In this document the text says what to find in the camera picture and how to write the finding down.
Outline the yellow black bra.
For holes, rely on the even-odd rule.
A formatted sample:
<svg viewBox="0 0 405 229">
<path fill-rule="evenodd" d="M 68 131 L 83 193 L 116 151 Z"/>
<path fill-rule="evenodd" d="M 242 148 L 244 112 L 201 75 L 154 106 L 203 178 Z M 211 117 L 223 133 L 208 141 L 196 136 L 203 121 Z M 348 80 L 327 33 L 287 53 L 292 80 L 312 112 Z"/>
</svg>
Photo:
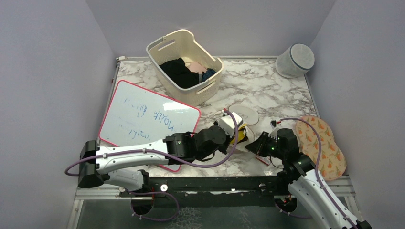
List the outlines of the yellow black bra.
<svg viewBox="0 0 405 229">
<path fill-rule="evenodd" d="M 238 138 L 234 138 L 231 141 L 231 144 L 233 145 L 235 142 L 237 144 L 241 143 L 241 142 L 245 142 L 248 140 L 248 136 L 247 136 L 247 130 L 246 130 L 247 126 L 243 125 L 241 127 L 238 128 Z"/>
</svg>

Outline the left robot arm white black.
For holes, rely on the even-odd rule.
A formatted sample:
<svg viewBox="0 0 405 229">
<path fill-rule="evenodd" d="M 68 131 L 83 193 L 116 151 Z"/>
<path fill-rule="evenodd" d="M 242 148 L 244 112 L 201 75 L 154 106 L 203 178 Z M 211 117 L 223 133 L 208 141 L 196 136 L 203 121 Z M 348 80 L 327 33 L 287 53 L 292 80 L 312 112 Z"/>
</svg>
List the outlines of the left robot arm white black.
<svg viewBox="0 0 405 229">
<path fill-rule="evenodd" d="M 97 141 L 87 141 L 78 162 L 78 187 L 94 188 L 105 183 L 126 187 L 144 196 L 150 190 L 149 174 L 131 173 L 126 168 L 147 165 L 190 165 L 211 168 L 220 165 L 196 164 L 216 151 L 230 157 L 227 148 L 238 137 L 237 128 L 225 130 L 218 124 L 198 133 L 175 133 L 149 144 L 124 147 L 104 147 Z"/>
</svg>

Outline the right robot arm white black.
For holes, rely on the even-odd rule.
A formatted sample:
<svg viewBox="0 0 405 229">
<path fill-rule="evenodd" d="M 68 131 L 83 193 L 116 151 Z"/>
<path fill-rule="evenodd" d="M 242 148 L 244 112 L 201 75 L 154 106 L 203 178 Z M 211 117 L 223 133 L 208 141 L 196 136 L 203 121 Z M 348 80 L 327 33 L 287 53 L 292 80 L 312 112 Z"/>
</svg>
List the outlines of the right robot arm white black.
<svg viewBox="0 0 405 229">
<path fill-rule="evenodd" d="M 292 194 L 323 229 L 369 229 L 336 197 L 324 181 L 315 163 L 298 146 L 291 129 L 282 128 L 275 136 L 263 132 L 245 148 L 262 157 L 272 156 L 282 161 L 283 170 L 277 173 L 276 189 Z"/>
</svg>

